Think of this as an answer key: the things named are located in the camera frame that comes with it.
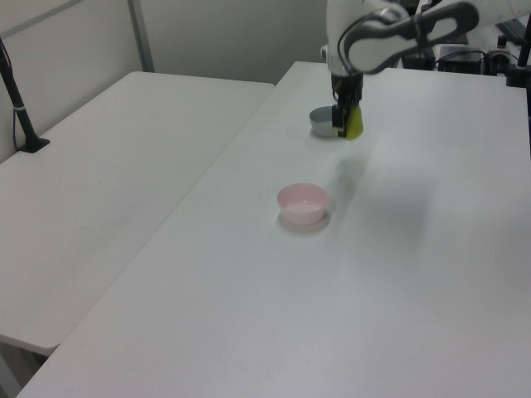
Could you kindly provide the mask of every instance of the white table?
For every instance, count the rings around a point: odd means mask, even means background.
[[[329,74],[295,64],[20,397],[528,398],[525,92],[386,70],[363,95],[361,138],[312,137]],[[298,229],[275,196],[304,181],[333,205]]]
[[[0,166],[0,341],[50,354],[271,85],[133,73]]]

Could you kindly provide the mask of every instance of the pink bowl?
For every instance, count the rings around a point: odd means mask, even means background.
[[[329,204],[329,196],[323,188],[304,183],[283,188],[276,200],[282,216],[298,226],[308,226],[319,221]]]

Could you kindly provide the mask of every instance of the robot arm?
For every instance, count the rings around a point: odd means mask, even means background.
[[[531,0],[444,0],[412,17],[384,0],[329,0],[326,60],[338,104],[333,124],[348,135],[348,117],[362,98],[363,74],[485,25],[531,13]]]

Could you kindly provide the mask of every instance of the white wall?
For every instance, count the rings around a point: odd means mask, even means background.
[[[142,0],[157,72],[276,84],[322,61],[326,0]]]
[[[37,134],[141,70],[126,0],[84,0],[4,44]],[[12,105],[0,80],[0,162],[13,153]]]

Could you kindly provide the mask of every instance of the cable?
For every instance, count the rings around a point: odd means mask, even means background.
[[[13,65],[11,63],[11,58],[7,52],[6,47],[3,44],[2,38],[0,37],[0,49],[2,49],[3,54],[7,58],[7,63],[9,64],[9,70],[13,73]],[[13,145],[15,146],[15,151],[18,152],[17,146],[17,111],[13,109]]]
[[[14,109],[13,110],[13,145],[15,145],[15,151],[18,152],[16,127],[17,127],[17,112],[15,112],[15,109]]]
[[[0,48],[2,48],[2,52],[4,53],[4,55],[5,55],[6,58],[7,58],[7,63],[9,64],[9,69],[11,70],[11,72],[13,72],[13,65],[12,65],[12,63],[11,63],[11,58],[9,58],[9,53],[7,52],[7,49],[6,49],[6,47],[4,46],[1,37],[0,37]]]
[[[452,52],[451,54],[442,56],[437,61],[435,61],[435,64],[437,65],[441,61],[449,60],[450,58],[454,58],[456,56],[463,56],[464,54],[482,54],[483,58],[481,58],[480,61],[482,61],[487,56],[487,53],[481,50],[458,51],[458,52]]]

